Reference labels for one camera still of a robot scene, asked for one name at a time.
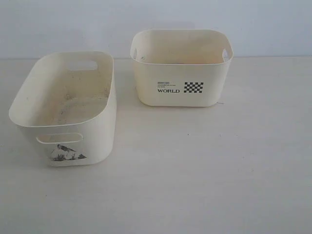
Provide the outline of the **cream bin with WORLD label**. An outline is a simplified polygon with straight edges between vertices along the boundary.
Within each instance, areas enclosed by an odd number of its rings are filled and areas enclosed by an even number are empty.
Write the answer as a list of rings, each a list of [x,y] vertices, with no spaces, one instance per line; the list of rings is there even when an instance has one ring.
[[[234,57],[226,35],[208,29],[141,31],[130,56],[139,100],[168,107],[215,105]]]

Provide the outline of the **cream plastic bin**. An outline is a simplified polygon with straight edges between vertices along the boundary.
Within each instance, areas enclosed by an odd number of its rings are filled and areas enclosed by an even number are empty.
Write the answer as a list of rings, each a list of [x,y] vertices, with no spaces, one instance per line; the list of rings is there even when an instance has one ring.
[[[114,60],[104,52],[42,57],[9,109],[10,120],[54,167],[103,161],[113,148],[116,115]]]

